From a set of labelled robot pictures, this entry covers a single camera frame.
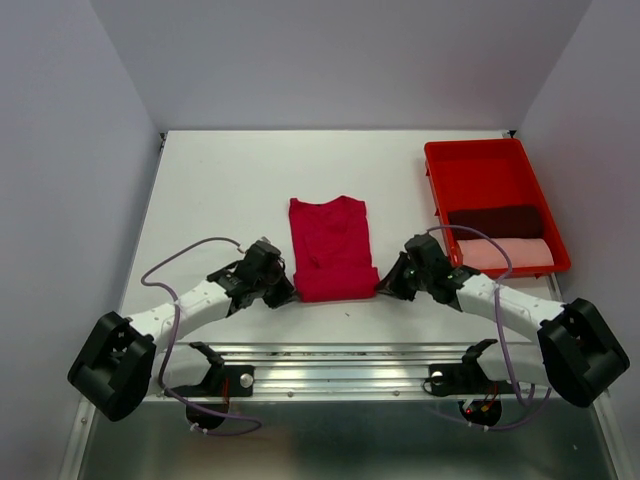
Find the red t-shirt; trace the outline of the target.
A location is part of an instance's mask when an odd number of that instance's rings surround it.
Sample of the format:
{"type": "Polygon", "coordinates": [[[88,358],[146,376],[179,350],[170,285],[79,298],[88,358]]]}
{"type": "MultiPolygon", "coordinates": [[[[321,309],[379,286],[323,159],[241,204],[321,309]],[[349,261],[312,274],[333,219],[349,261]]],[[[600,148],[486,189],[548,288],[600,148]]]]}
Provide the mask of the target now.
{"type": "Polygon", "coordinates": [[[366,203],[348,196],[314,204],[292,198],[289,223],[294,286],[304,303],[363,300],[376,295],[366,203]]]}

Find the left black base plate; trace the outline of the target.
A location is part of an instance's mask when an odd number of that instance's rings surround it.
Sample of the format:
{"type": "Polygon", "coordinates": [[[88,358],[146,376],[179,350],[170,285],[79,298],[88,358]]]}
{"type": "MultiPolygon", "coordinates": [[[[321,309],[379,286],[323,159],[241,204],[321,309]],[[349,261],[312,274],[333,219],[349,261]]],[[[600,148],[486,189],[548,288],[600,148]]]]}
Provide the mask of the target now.
{"type": "Polygon", "coordinates": [[[167,384],[177,394],[186,398],[238,397],[253,395],[255,367],[253,365],[208,366],[195,379],[169,380],[167,384]]]}

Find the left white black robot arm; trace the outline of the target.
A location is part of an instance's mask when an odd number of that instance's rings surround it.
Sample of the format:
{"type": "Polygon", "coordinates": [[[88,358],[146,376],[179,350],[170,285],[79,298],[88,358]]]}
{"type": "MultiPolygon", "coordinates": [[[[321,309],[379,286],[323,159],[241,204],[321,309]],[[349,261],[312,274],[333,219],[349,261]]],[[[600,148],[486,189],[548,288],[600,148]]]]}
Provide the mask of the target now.
{"type": "Polygon", "coordinates": [[[145,397],[168,391],[168,361],[179,340],[257,300],[279,308],[293,300],[294,287],[280,250],[258,240],[243,258],[169,296],[129,317],[101,316],[70,367],[68,382],[111,421],[129,416],[145,397]]]}

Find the red plastic bin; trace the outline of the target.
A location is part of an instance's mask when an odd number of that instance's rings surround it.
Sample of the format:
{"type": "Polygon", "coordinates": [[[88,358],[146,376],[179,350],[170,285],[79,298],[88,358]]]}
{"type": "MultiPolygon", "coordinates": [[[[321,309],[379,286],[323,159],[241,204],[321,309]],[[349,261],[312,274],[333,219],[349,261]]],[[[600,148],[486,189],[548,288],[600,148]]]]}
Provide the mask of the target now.
{"type": "Polygon", "coordinates": [[[424,146],[426,176],[435,216],[449,224],[463,210],[531,206],[541,220],[541,238],[549,247],[549,266],[520,267],[514,277],[540,277],[566,272],[571,260],[526,152],[517,139],[428,142],[424,146]]]}

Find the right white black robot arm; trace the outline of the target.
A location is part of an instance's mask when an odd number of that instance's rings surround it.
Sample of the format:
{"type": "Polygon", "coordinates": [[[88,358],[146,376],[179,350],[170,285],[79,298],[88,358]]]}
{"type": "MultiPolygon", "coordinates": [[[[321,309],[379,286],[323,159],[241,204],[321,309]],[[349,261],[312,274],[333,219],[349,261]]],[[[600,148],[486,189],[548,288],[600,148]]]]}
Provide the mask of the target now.
{"type": "Polygon", "coordinates": [[[434,396],[480,393],[489,386],[516,393],[529,384],[586,408],[630,367],[591,302],[545,300],[472,267],[455,266],[430,234],[406,242],[376,290],[406,301],[426,292],[441,305],[495,322],[497,338],[469,347],[456,363],[430,369],[427,391],[434,396]]]}

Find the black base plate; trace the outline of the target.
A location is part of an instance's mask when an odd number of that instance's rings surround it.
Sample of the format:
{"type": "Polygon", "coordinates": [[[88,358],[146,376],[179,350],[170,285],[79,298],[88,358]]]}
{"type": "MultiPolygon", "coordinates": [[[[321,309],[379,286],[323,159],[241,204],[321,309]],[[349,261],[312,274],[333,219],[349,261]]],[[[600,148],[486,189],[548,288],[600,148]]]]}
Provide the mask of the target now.
{"type": "Polygon", "coordinates": [[[436,397],[513,393],[507,381],[490,380],[477,364],[465,363],[430,365],[422,388],[436,397]]]}
{"type": "Polygon", "coordinates": [[[169,380],[167,384],[177,394],[186,398],[238,397],[253,395],[255,367],[253,365],[208,366],[195,379],[169,380]]]}

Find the dark maroon rolled t-shirt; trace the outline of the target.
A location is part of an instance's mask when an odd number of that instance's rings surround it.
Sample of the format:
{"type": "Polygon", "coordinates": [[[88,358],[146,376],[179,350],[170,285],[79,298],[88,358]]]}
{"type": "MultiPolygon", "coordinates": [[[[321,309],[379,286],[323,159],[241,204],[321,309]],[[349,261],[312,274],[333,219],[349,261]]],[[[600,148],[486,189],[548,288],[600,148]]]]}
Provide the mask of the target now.
{"type": "Polygon", "coordinates": [[[477,230],[493,239],[537,239],[544,235],[544,222],[533,205],[457,210],[448,213],[450,225],[477,230]]]}

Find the pink rolled t-shirt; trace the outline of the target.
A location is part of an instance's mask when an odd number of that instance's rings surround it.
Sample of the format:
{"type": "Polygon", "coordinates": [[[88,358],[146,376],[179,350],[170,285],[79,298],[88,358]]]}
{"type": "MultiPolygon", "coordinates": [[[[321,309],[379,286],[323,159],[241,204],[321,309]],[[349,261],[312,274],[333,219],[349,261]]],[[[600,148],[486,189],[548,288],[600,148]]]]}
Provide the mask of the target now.
{"type": "MultiPolygon", "coordinates": [[[[554,265],[551,250],[543,239],[497,238],[494,242],[506,252],[513,269],[554,265]]],[[[461,240],[457,244],[464,265],[482,271],[508,267],[502,253],[486,239],[461,240]]]]}

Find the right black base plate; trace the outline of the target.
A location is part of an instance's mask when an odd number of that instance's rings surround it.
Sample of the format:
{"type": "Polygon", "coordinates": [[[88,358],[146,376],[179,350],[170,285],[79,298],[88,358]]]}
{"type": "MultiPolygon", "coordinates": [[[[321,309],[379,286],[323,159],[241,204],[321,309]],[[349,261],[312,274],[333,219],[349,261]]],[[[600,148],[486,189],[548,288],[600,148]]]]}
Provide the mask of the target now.
{"type": "Polygon", "coordinates": [[[430,365],[422,388],[436,397],[513,393],[507,381],[490,380],[477,364],[465,363],[430,365]]]}

